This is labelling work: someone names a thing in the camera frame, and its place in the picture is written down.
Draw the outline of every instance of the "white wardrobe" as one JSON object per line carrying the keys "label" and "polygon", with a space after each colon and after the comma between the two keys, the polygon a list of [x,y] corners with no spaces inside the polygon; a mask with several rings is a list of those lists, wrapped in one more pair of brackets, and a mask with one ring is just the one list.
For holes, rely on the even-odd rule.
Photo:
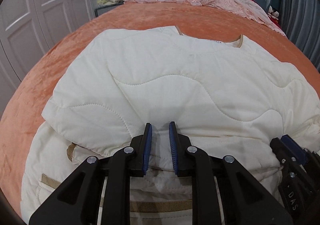
{"label": "white wardrobe", "polygon": [[0,117],[31,68],[94,18],[98,0],[4,0],[0,5]]}

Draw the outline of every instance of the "folded cloth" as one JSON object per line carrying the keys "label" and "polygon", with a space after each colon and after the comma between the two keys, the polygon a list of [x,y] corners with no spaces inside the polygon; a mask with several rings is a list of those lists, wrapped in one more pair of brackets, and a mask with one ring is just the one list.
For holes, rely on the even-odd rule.
{"label": "folded cloth", "polygon": [[[233,155],[275,197],[281,171],[271,139],[289,134],[302,147],[320,149],[319,98],[292,64],[246,36],[226,44],[180,35],[176,27],[102,32],[71,63],[42,116],[46,121],[34,137],[22,184],[25,220],[41,203],[32,194],[37,177],[44,173],[61,182],[70,158],[79,164],[92,152],[111,156],[142,134],[147,122],[153,125],[149,170],[132,179],[135,200],[191,196],[190,181],[173,175],[170,121],[209,155]],[[64,148],[56,166],[46,165],[55,163],[54,146],[36,150],[47,140]],[[71,143],[78,145],[72,153]],[[45,156],[42,161],[36,152]],[[155,215],[177,222],[176,213]]]}
{"label": "folded cloth", "polygon": [[123,0],[99,0],[98,6],[103,7],[103,6],[117,5],[122,3],[123,3]]}

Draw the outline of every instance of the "bed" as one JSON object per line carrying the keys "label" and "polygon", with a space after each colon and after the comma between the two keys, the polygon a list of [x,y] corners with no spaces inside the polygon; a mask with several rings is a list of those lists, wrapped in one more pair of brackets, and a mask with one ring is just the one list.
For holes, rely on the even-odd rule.
{"label": "bed", "polygon": [[41,112],[72,61],[106,29],[144,30],[172,25],[185,35],[222,42],[232,42],[243,34],[278,60],[295,65],[320,95],[320,74],[312,63],[285,36],[263,24],[207,6],[126,3],[61,40],[27,74],[8,103],[0,122],[0,187],[19,215],[25,162],[44,121]]}

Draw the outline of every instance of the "stuffed toy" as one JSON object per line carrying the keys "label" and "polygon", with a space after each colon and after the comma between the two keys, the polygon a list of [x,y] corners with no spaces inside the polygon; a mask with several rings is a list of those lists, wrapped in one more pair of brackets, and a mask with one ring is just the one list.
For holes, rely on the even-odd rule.
{"label": "stuffed toy", "polygon": [[278,26],[280,29],[280,25],[279,25],[279,12],[276,9],[273,9],[272,6],[270,5],[269,10],[268,10],[268,16],[270,18],[270,20],[276,25]]}
{"label": "stuffed toy", "polygon": [[276,22],[279,21],[279,12],[276,9],[272,8],[271,5],[269,7],[267,14],[270,18],[274,19]]}
{"label": "stuffed toy", "polygon": [[273,13],[271,14],[271,17],[277,21],[279,21],[279,12],[276,9],[273,9]]}

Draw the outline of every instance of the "beige strap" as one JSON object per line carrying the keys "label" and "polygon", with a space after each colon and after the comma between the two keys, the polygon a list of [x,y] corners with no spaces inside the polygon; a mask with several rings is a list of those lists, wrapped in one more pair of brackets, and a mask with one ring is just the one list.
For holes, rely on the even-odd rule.
{"label": "beige strap", "polygon": [[192,200],[175,202],[130,202],[130,212],[169,213],[192,209]]}
{"label": "beige strap", "polygon": [[68,146],[67,148],[67,156],[68,156],[68,159],[72,162],[72,154],[73,154],[73,151],[75,149],[77,145],[72,143],[70,146]]}
{"label": "beige strap", "polygon": [[[53,189],[58,188],[61,184],[59,181],[52,179],[45,174],[41,176],[41,182]],[[103,207],[104,197],[101,197],[100,207]],[[170,213],[192,210],[192,200],[175,201],[175,202],[134,202],[130,201],[130,212],[134,213]]]}
{"label": "beige strap", "polygon": [[52,178],[46,176],[45,174],[41,175],[41,182],[50,186],[53,189],[57,189],[58,186],[61,184],[59,181],[52,179]]}
{"label": "beige strap", "polygon": [[176,26],[176,28],[177,28],[177,30],[178,30],[178,33],[179,33],[180,35],[183,35],[183,33],[181,32],[179,26]]}
{"label": "beige strap", "polygon": [[240,48],[242,46],[242,43],[243,43],[243,35],[240,34],[240,36],[237,39],[235,39],[234,41],[231,41],[231,42],[236,42],[236,41],[239,41],[239,43],[236,46],[236,48]]}

